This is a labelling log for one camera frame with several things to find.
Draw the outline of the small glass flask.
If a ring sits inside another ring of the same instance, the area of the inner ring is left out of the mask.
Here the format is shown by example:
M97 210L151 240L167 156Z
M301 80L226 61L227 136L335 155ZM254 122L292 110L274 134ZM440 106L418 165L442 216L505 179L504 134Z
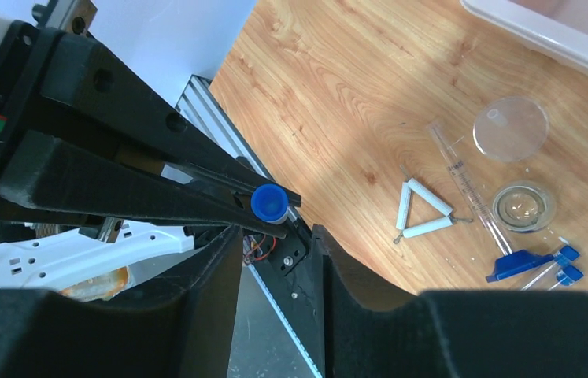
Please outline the small glass flask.
M557 202L547 187L529 180L517 180L494 195L492 214L511 232L532 233L547 227L557 212Z

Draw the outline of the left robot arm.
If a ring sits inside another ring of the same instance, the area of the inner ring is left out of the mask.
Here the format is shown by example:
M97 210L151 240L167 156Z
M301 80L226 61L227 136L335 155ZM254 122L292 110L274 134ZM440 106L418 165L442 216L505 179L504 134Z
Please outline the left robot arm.
M55 224L0 242L0 289L74 287L204 250L225 227L275 238L301 196L243 165L52 1L0 16L0 221Z

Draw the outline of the blue clip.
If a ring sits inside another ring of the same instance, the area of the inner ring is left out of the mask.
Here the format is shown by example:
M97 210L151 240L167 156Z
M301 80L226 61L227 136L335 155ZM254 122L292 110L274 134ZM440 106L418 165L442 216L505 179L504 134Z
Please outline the blue clip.
M487 283L493 283L519 275L554 259L552 254L533 254L528 250L518 250L498 258L494 262L493 272L486 276Z

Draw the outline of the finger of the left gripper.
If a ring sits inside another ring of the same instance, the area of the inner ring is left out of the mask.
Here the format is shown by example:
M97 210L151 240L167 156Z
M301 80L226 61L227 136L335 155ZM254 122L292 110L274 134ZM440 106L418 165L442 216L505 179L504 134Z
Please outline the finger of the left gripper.
M283 226L186 185L137 172L29 131L0 177L0 196L27 209L178 225L231 225L283 238Z

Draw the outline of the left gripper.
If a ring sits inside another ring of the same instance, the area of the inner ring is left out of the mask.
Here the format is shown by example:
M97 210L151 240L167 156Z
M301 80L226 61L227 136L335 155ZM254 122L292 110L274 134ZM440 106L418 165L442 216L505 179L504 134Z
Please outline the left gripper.
M0 177L19 145L19 121L52 58L43 97L139 144L197 180L251 194L271 180L241 164L171 107L102 43L0 16ZM0 196L0 220L56 220Z

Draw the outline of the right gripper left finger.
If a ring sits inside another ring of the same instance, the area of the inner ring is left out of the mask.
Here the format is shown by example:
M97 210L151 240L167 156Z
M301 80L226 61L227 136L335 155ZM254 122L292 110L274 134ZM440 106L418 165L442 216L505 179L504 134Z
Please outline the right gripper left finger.
M111 302L0 289L0 377L225 377L241 269L230 226Z

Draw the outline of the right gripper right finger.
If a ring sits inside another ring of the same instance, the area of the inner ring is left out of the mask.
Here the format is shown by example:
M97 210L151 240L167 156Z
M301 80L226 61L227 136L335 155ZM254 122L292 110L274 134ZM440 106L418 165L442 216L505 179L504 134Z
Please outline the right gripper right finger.
M326 377L588 377L588 292L413 295L319 224L311 256Z

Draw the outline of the clear syringe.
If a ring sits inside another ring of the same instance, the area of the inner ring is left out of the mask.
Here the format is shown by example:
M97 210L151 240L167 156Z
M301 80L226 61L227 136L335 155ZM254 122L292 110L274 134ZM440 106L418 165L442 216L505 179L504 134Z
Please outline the clear syringe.
M511 242L496 222L485 199L475 185L475 181L468 171L466 159L457 150L457 142L453 142L447 137L446 128L441 121L433 121L427 126L427 130L445 159L447 172L464 196L474 218L480 221L488 231L490 237L494 240L503 255L511 254L513 252Z

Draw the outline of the blue capped tube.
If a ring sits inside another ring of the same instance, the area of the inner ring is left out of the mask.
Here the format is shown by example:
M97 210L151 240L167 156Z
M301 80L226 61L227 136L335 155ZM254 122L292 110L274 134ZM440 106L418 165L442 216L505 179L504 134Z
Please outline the blue capped tube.
M250 207L259 220L282 224L287 218L289 199L283 188L267 183L260 185L251 195Z
M563 245L552 253L554 259L529 272L518 283L515 289L520 291L548 291L547 287L552 283L554 274L567 265L574 265L580 258L580 253L572 246Z
M559 269L553 276L552 283L547 287L548 291L559 288L571 287L584 277L584 273L574 265L567 265Z

